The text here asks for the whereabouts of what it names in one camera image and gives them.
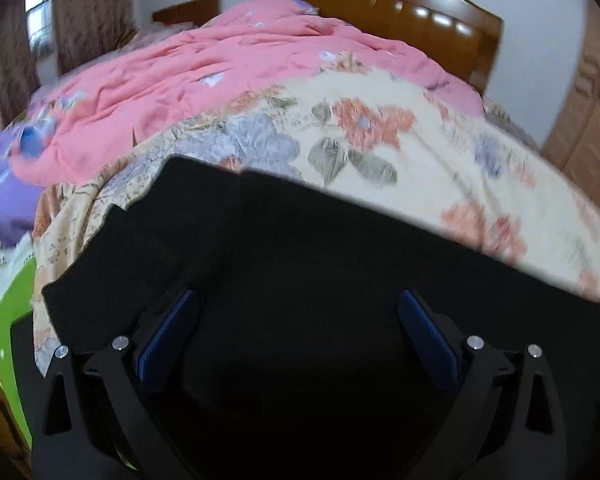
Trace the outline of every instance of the green object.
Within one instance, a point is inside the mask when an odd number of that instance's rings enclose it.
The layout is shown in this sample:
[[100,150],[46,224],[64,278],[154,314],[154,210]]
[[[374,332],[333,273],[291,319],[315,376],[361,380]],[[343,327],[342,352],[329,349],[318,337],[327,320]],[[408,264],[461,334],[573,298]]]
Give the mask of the green object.
[[11,413],[31,447],[31,433],[22,411],[13,357],[11,355],[11,325],[31,311],[30,300],[36,277],[36,259],[30,259],[17,274],[0,300],[0,385],[9,401]]

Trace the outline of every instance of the silver screw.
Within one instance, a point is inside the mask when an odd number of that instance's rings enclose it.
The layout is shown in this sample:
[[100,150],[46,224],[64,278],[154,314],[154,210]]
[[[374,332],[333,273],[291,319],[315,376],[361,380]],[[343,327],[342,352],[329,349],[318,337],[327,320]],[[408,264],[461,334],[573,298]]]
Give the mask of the silver screw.
[[126,347],[129,346],[129,338],[125,335],[119,335],[113,340],[111,346],[113,346],[114,350],[124,350]]
[[474,350],[482,350],[484,348],[484,340],[477,335],[471,335],[466,339],[466,343]]
[[54,355],[58,359],[64,359],[65,357],[67,357],[68,354],[69,349],[64,345],[60,345],[58,348],[56,348],[56,351],[54,352]]
[[526,351],[529,352],[531,357],[538,358],[542,355],[542,349],[538,345],[529,345],[526,347]]

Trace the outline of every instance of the headboard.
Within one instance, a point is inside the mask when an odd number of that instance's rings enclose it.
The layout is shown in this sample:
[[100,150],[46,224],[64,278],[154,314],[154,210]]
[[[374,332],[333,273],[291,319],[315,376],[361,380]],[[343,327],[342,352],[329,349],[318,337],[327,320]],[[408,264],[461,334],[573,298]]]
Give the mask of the headboard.
[[304,0],[320,15],[423,51],[480,95],[489,82],[503,21],[469,0]]

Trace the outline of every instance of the brown curtain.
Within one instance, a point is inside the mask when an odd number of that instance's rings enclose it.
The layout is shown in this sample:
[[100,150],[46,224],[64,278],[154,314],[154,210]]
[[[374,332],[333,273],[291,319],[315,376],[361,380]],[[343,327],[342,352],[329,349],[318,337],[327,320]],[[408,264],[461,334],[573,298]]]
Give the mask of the brown curtain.
[[0,4],[0,115],[8,124],[29,105],[39,88],[36,61],[29,48],[24,0]]
[[133,29],[133,0],[53,0],[58,66],[67,73],[115,49]]

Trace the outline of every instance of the cream floral fabric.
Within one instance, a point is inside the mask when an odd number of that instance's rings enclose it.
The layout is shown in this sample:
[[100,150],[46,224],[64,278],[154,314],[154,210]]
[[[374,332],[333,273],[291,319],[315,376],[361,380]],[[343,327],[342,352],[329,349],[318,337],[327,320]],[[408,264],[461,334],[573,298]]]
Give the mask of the cream floral fabric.
[[42,287],[77,258],[112,204],[140,198],[176,154],[365,203],[600,300],[600,213],[588,199],[485,121],[344,55],[313,78],[245,94],[167,128],[84,186],[47,190],[34,233],[32,299],[43,373],[59,341]]

